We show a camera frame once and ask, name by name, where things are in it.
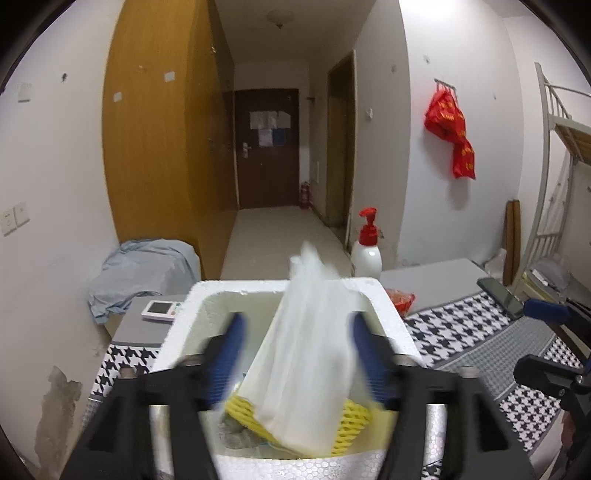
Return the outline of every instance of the screw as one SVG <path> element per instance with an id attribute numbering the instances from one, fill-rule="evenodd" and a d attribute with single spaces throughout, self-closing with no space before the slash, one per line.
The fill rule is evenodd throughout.
<path id="1" fill-rule="evenodd" d="M 476 367 L 461 367 L 458 373 L 462 378 L 478 378 L 480 376 Z"/>
<path id="2" fill-rule="evenodd" d="M 394 363 L 402 365 L 404 367 L 416 367 L 417 363 L 409 355 L 394 355 Z"/>

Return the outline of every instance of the fire extinguisher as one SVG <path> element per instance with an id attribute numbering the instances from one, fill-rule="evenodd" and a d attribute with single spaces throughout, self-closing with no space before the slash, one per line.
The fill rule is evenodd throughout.
<path id="1" fill-rule="evenodd" d="M 302 210 L 310 208 L 310 184 L 306 181 L 300 187 L 300 208 Z"/>

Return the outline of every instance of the light blue cloth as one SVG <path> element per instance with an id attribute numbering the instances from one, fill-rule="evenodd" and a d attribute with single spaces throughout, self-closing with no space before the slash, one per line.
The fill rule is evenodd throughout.
<path id="1" fill-rule="evenodd" d="M 199 257 L 179 240 L 131 240 L 103 263 L 89 287 L 90 310 L 96 323 L 109 313 L 124 314 L 134 297 L 186 295 L 201 280 Z"/>

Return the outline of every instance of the styrofoam box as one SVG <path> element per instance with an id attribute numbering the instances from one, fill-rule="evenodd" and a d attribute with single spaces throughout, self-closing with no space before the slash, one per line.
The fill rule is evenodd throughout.
<path id="1" fill-rule="evenodd" d="M 375 333 L 390 338 L 396 353 L 412 356 L 420 364 L 421 356 L 404 322 L 381 284 L 373 278 L 347 278 L 347 288 L 361 293 L 363 311 Z M 269 328 L 288 281 L 207 281 L 197 283 L 183 304 L 171 327 L 153 371 L 173 367 L 180 358 L 200 353 L 207 340 L 222 333 L 233 312 L 243 312 L 246 319 L 245 346 L 237 371 L 248 371 Z M 362 404 L 370 402 L 360 371 L 353 383 L 351 399 Z M 152 411 L 152 435 L 159 470 L 172 475 L 170 440 L 165 427 L 164 407 Z M 224 447 L 217 432 L 222 414 L 219 411 L 202 414 L 202 423 L 210 451 L 220 478 L 260 480 L 271 478 L 361 478 L 377 476 L 384 445 L 375 439 L 383 437 L 383 422 L 372 422 L 355 440 L 351 451 L 360 452 L 327 459 L 293 460 L 285 452 L 269 446 L 230 450 Z"/>

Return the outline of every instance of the yellow foam net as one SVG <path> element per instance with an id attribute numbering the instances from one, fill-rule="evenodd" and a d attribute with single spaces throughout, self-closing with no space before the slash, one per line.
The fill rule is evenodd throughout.
<path id="1" fill-rule="evenodd" d="M 271 443 L 279 442 L 273 438 L 265 428 L 254 419 L 254 409 L 252 404 L 236 395 L 235 393 L 228 398 L 225 410 L 228 415 L 240 422 L 247 429 L 252 430 L 258 436 L 268 440 Z M 331 456 L 344 455 L 347 449 L 372 420 L 369 410 L 355 402 L 347 399 L 343 406 L 343 415 L 340 419 L 339 429 L 336 434 L 335 442 L 332 446 Z"/>

